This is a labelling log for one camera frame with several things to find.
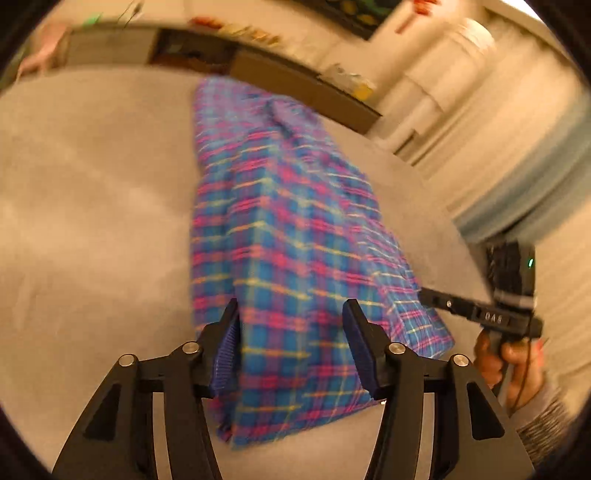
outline black gripper frame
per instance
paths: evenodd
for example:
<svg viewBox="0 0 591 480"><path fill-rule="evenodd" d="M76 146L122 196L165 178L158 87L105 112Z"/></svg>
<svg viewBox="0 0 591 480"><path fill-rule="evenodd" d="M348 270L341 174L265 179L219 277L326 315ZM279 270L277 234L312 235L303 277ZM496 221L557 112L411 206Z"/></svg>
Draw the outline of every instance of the black gripper frame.
<svg viewBox="0 0 591 480"><path fill-rule="evenodd" d="M542 336L544 322L533 315L468 300L430 288L422 288L418 299L423 306L447 310L454 315L464 317L471 322L480 323L489 333L490 351L502 359L501 348L507 342L519 342L523 338L536 339ZM492 392L505 403L506 395L513 376L513 365L503 360L502 380Z"/></svg>
<svg viewBox="0 0 591 480"><path fill-rule="evenodd" d="M238 322L238 302L232 299L220 321L206 325L196 343L150 360L120 357L70 433L53 469L55 478L157 480L152 394L162 392L174 480L221 480L201 399L213 398L232 375ZM130 358L133 363L124 366Z"/></svg>
<svg viewBox="0 0 591 480"><path fill-rule="evenodd" d="M518 435L472 364L422 358L410 348L392 353L384 330L368 323L356 300L343 306L343 327L363 387L387 400L366 480L414 480L423 394L429 392L436 394L431 480L525 480L532 474ZM163 392L173 479L221 480L201 400L236 375L239 335L232 299L196 343L150 360L122 356L74 426L55 478L157 480L152 394Z"/></svg>
<svg viewBox="0 0 591 480"><path fill-rule="evenodd" d="M445 362L392 344L356 300L343 306L343 327L363 388L374 400L386 400L365 480L414 479L424 393L435 394L430 480L525 480L533 474L508 415L467 357Z"/></svg>

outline sleeve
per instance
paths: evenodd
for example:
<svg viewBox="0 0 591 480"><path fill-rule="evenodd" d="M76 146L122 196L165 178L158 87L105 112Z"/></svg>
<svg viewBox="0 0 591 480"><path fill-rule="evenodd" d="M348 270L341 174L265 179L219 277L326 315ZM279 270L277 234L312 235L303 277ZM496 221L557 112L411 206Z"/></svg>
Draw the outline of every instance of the sleeve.
<svg viewBox="0 0 591 480"><path fill-rule="evenodd" d="M511 422L531 462L539 465L560 444L571 423L556 382L546 375L542 389L513 414Z"/></svg>

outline object on shelf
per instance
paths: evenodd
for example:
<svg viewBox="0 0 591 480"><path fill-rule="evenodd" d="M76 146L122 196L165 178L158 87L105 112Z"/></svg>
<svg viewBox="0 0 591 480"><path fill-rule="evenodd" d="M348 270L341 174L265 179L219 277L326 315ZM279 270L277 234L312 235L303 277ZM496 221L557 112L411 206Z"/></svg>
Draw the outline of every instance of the object on shelf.
<svg viewBox="0 0 591 480"><path fill-rule="evenodd" d="M251 25L227 24L218 33L265 47L280 48L283 46L283 39L280 35L274 35Z"/></svg>
<svg viewBox="0 0 591 480"><path fill-rule="evenodd" d="M419 15L430 17L433 5L441 5L441 0L413 0L413 13L398 27L396 33L402 34L410 27Z"/></svg>
<svg viewBox="0 0 591 480"><path fill-rule="evenodd" d="M61 39L69 30L70 25L63 21L42 26L31 39L32 52L18 66L16 82L26 72L47 72L53 66Z"/></svg>
<svg viewBox="0 0 591 480"><path fill-rule="evenodd" d="M143 14L144 14L142 12L143 8L144 8L144 1L143 0L141 0L139 2L135 2L135 0L132 0L129 3L129 5L127 6L127 8L125 10L123 10L123 13L117 18L116 22L122 23L124 26L127 26L127 24L129 24L131 21L136 21L140 17L143 16Z"/></svg>
<svg viewBox="0 0 591 480"><path fill-rule="evenodd" d="M82 22L82 25L95 25L98 22L100 22L100 19L102 18L103 14L94 14L91 15L90 17L88 17L86 20L84 20Z"/></svg>
<svg viewBox="0 0 591 480"><path fill-rule="evenodd" d="M362 102L369 99L375 90L372 82L357 73L345 71L339 63L328 67L320 78Z"/></svg>
<svg viewBox="0 0 591 480"><path fill-rule="evenodd" d="M213 17L193 17L191 20L189 20L189 25L220 30L225 26L225 23Z"/></svg>

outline gray carpet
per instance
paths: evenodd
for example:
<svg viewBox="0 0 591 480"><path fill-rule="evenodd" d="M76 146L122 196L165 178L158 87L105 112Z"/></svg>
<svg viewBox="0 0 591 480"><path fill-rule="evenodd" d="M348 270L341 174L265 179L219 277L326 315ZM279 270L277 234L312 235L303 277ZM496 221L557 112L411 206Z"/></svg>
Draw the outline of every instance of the gray carpet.
<svg viewBox="0 0 591 480"><path fill-rule="evenodd" d="M198 81L149 67L63 70L0 97L1 400L47 465L119 355L166 355L193 336L188 252L199 173L190 95ZM486 300L468 248L415 171L326 126L369 176L419 281ZM457 350L470 354L478 327L443 318ZM220 468L226 480L359 479L381 411L239 452L215 440ZM160 429L156 440L161 459ZM427 460L420 471L426 478Z"/></svg>

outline plaid cloth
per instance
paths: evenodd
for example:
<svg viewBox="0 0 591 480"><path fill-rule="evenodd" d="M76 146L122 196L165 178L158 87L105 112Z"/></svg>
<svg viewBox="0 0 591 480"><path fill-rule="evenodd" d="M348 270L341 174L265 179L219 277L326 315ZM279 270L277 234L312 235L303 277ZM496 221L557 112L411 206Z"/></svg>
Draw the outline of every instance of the plaid cloth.
<svg viewBox="0 0 591 480"><path fill-rule="evenodd" d="M222 438L274 440L373 403L342 328L349 298L419 355L452 346L419 303L369 182L312 110L210 77L197 88L194 121L203 171L191 239L197 331L232 297L241 320L239 374L214 401Z"/></svg>

